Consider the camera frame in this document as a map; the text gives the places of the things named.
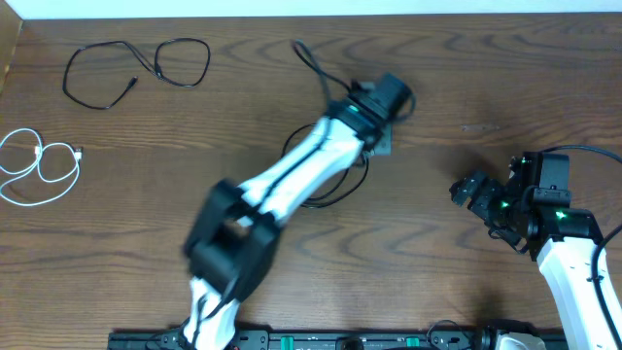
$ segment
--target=white backdrop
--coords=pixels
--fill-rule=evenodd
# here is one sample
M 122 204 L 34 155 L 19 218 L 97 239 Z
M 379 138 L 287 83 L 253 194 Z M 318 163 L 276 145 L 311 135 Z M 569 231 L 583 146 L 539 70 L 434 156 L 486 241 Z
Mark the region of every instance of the white backdrop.
M 622 0 L 6 0 L 23 19 L 622 12 Z

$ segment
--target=wooden table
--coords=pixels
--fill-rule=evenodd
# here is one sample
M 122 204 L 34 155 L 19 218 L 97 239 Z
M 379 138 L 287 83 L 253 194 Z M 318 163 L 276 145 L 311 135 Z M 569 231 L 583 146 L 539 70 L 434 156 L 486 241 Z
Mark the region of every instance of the wooden table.
M 190 310 L 180 247 L 210 187 L 275 162 L 287 136 L 323 112 L 317 77 L 290 48 L 302 38 L 343 79 L 389 71 L 418 96 L 396 127 L 394 153 L 374 157 L 364 185 L 324 210 L 299 210 L 274 266 L 239 320 L 274 329 L 426 329 L 448 318 L 559 328 L 550 291 L 529 258 L 492 241 L 452 204 L 450 185 L 473 169 L 507 177 L 511 156 L 582 143 L 622 152 L 621 15 L 197 18 L 28 21 L 0 98 L 0 134 L 21 126 L 85 148 L 83 174 L 59 201 L 0 202 L 0 344 L 102 349 L 112 329 L 163 329 Z M 113 50 L 72 68 L 80 46 L 127 40 L 151 58 L 175 37 L 208 41 L 212 63 L 193 89 L 171 87 Z M 178 54 L 173 73 L 196 66 Z M 335 98 L 342 92 L 333 87 Z M 13 169 L 32 141 L 0 153 Z M 50 154 L 44 171 L 70 165 Z M 620 221 L 619 165 L 572 153 L 573 206 L 603 232 Z M 24 181 L 23 200 L 62 187 Z M 607 249 L 618 293 L 621 244 Z

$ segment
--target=cable connector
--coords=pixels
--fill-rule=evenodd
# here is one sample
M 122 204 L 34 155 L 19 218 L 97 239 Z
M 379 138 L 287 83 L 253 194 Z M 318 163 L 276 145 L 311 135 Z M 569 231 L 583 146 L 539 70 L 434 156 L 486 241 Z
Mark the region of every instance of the cable connector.
M 74 151 L 74 158 L 75 158 L 77 161 L 82 160 L 82 147 L 81 147 L 81 148 L 79 148 L 79 149 L 76 149 L 76 151 Z

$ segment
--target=robotic arm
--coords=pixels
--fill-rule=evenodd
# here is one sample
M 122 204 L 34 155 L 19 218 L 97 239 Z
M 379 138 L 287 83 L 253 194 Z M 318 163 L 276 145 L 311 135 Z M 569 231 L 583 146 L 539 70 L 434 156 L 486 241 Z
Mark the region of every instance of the robotic arm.
M 622 327 L 622 309 L 607 272 L 605 251 L 594 262 L 603 235 L 591 212 L 570 208 L 569 169 L 568 156 L 526 152 L 512 160 L 505 186 L 476 171 L 450 192 L 460 206 L 471 197 L 467 208 L 484 220 L 491 238 L 504 240 L 521 254 L 529 251 L 553 293 L 570 349 L 616 349 L 613 330 Z M 521 240 L 527 243 L 519 248 Z M 498 345 L 500 341 L 509 349 L 531 348 L 512 347 L 520 342 L 508 336 L 500 337 Z
M 309 136 L 259 176 L 212 189 L 184 247 L 194 277 L 182 346 L 226 347 L 239 305 L 267 274 L 288 218 L 324 181 L 372 150 L 409 98 L 410 89 L 386 74 L 375 89 L 332 102 Z

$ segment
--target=white cable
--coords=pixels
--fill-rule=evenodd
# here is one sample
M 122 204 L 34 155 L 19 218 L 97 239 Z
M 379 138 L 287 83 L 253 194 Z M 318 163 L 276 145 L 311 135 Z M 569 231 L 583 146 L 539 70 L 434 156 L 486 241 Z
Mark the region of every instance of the white cable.
M 82 151 L 80 149 L 78 150 L 74 150 L 73 147 L 71 147 L 71 145 L 69 145 L 68 143 L 64 143 L 64 142 L 55 142 L 55 143 L 51 143 L 49 145 L 46 145 L 45 147 L 43 146 L 43 141 L 41 140 L 41 135 L 39 135 L 39 133 L 31 128 L 28 127 L 23 127 L 23 128 L 19 128 L 17 130 L 11 131 L 7 136 L 4 137 L 4 139 L 2 140 L 2 142 L 0 142 L 0 149 L 2 149 L 2 147 L 4 146 L 4 144 L 7 142 L 7 140 L 15 135 L 18 134 L 20 132 L 30 132 L 33 135 L 35 135 L 35 137 L 37 137 L 37 146 L 35 146 L 35 160 L 28 165 L 27 167 L 25 167 L 24 169 L 21 169 L 19 171 L 9 171 L 7 169 L 5 169 L 2 165 L 0 165 L 0 170 L 2 170 L 3 172 L 7 173 L 8 175 L 18 175 L 15 178 L 5 182 L 4 184 L 2 184 L 0 186 L 0 197 L 2 197 L 3 199 L 5 199 L 6 201 L 13 203 L 15 205 L 18 206 L 23 206 L 23 207 L 32 207 L 32 206 L 36 206 L 36 205 L 41 205 L 41 204 L 46 204 L 46 203 L 50 203 L 51 201 L 57 200 L 59 198 L 61 198 L 62 196 L 66 195 L 69 191 L 71 191 L 71 189 L 74 187 L 74 185 L 76 185 L 76 182 L 78 181 L 78 178 L 80 177 L 80 160 L 82 159 Z M 43 154 L 46 152 L 46 150 L 50 147 L 57 147 L 57 146 L 62 146 L 65 147 L 66 149 L 69 150 L 69 152 L 71 152 L 71 155 L 73 156 L 74 161 L 76 162 L 76 165 L 74 166 L 73 169 L 71 169 L 71 171 L 69 171 L 66 175 L 61 176 L 57 179 L 46 179 L 45 176 L 43 176 L 43 174 L 41 173 L 41 159 L 43 158 Z M 2 191 L 4 190 L 5 186 L 19 180 L 19 179 L 23 179 L 24 177 L 28 176 L 35 168 L 37 168 L 37 173 L 39 174 L 39 178 L 41 178 L 41 180 L 45 183 L 48 184 L 52 184 L 52 183 L 56 183 L 62 180 L 67 179 L 68 177 L 70 177 L 72 174 L 76 174 L 76 176 L 74 177 L 74 180 L 71 182 L 71 184 L 69 185 L 69 187 L 63 191 L 61 194 L 54 196 L 50 199 L 46 199 L 46 200 L 42 200 L 40 202 L 35 202 L 35 203 L 21 203 L 18 201 L 15 201 L 13 199 L 8 198 L 7 196 L 5 196 Z

